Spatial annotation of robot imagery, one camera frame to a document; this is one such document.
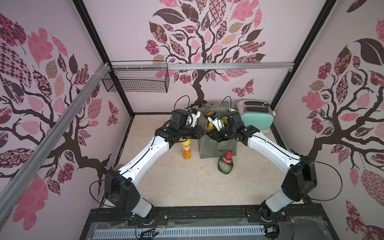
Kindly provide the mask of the orange bottle yellow cap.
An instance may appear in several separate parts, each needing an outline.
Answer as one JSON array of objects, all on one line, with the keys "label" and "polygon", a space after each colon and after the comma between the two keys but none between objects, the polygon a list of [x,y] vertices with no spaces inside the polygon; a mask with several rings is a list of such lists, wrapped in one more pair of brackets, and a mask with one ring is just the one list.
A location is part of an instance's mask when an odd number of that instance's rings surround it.
[{"label": "orange bottle yellow cap", "polygon": [[207,132],[209,133],[210,131],[214,130],[215,129],[215,126],[213,123],[209,123],[208,126],[207,126]]},{"label": "orange bottle yellow cap", "polygon": [[182,141],[182,151],[184,160],[191,158],[191,140],[185,139]]}]

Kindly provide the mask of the dark green bottle red cap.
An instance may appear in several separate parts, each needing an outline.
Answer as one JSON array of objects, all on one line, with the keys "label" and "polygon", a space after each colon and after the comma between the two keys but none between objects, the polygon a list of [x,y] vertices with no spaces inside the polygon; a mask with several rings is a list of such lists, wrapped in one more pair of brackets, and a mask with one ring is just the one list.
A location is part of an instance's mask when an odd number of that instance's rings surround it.
[{"label": "dark green bottle red cap", "polygon": [[234,167],[234,163],[233,163],[233,158],[232,158],[232,152],[227,152],[226,154],[224,154],[223,156],[221,156],[219,158],[219,161],[218,161],[218,170],[224,174],[224,175],[228,175],[233,167]]}]

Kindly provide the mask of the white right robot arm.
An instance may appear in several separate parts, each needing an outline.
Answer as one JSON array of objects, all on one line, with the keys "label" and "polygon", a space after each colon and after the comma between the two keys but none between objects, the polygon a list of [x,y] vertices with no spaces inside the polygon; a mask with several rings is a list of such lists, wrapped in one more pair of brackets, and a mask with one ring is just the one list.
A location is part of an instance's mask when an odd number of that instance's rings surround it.
[{"label": "white right robot arm", "polygon": [[276,214],[299,202],[317,185],[315,162],[308,157],[295,155],[270,141],[253,126],[242,129],[225,127],[217,132],[219,139],[235,139],[245,146],[258,151],[274,163],[286,176],[281,187],[262,202],[259,213],[265,222],[271,222]]}]

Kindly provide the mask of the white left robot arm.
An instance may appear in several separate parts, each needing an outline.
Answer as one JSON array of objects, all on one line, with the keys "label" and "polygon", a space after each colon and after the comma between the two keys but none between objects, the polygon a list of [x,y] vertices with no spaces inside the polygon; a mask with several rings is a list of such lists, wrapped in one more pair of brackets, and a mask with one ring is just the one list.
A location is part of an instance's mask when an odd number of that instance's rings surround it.
[{"label": "white left robot arm", "polygon": [[174,144],[185,139],[200,139],[207,131],[201,126],[181,126],[176,130],[160,127],[149,144],[128,164],[117,171],[107,171],[105,197],[122,212],[135,214],[150,224],[155,217],[155,206],[141,197],[137,185],[149,168]]}]

